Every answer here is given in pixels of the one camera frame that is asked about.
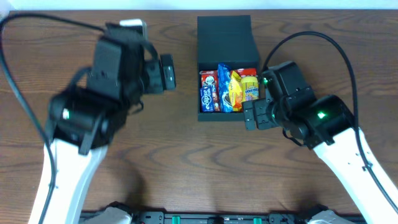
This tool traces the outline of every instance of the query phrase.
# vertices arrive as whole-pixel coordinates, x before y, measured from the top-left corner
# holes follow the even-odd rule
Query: oreo package
[[[221,112],[231,113],[233,112],[231,100],[229,98],[229,83],[231,81],[231,69],[223,64],[218,64],[218,91],[220,97]]]
[[[200,88],[200,101],[202,112],[214,112],[214,103],[211,88]]]

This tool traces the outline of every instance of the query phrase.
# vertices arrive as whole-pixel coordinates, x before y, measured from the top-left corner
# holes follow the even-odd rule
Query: snack package
[[[218,64],[218,91],[220,96],[221,112],[233,112],[231,100],[229,99],[229,82],[231,81],[230,68],[223,63]]]
[[[234,71],[238,73],[241,78],[255,77],[257,75],[257,70],[255,68],[240,68]]]
[[[256,100],[259,98],[259,83],[256,77],[244,77],[241,83],[243,101]]]
[[[211,88],[200,88],[200,101],[202,112],[214,112],[213,96]]]
[[[220,110],[220,103],[218,100],[218,77],[217,71],[201,71],[201,87],[211,88],[211,94],[213,95],[214,110]]]
[[[231,100],[232,110],[234,112],[242,111],[243,91],[241,77],[235,72],[231,72],[231,81],[229,82],[229,98]]]

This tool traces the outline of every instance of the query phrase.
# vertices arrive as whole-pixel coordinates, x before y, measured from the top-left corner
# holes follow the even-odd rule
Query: wood grain surface
[[[398,14],[396,11],[48,11],[97,26],[141,18],[160,53],[174,56],[177,90],[144,96],[91,183],[84,208],[115,200],[174,212],[300,211],[322,203],[359,213],[332,171],[313,151],[275,128],[245,131],[243,122],[197,121],[197,16],[252,16],[261,57],[289,34],[333,37],[353,64],[360,124],[379,162],[398,182]],[[91,65],[97,32],[21,19],[4,31],[4,51],[42,123],[47,103],[76,70]],[[352,108],[351,85],[337,51],[324,40],[285,44],[271,65],[295,60],[318,96],[336,94]],[[29,219],[43,163],[43,143],[0,75],[0,223]]]

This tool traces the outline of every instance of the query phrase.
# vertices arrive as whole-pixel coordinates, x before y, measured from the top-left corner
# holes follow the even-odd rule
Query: yellow snack bag
[[[234,112],[242,111],[242,83],[241,77],[235,71],[231,72],[231,81],[229,82],[229,98],[231,100],[232,109]]]
[[[244,77],[241,83],[243,101],[256,100],[259,98],[259,83],[256,77]]]

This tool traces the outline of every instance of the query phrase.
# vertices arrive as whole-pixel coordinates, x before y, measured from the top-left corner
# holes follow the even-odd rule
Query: black box
[[[217,70],[219,63],[232,69],[259,68],[259,52],[250,16],[198,16],[198,120],[243,121],[243,113],[201,112],[200,71]]]

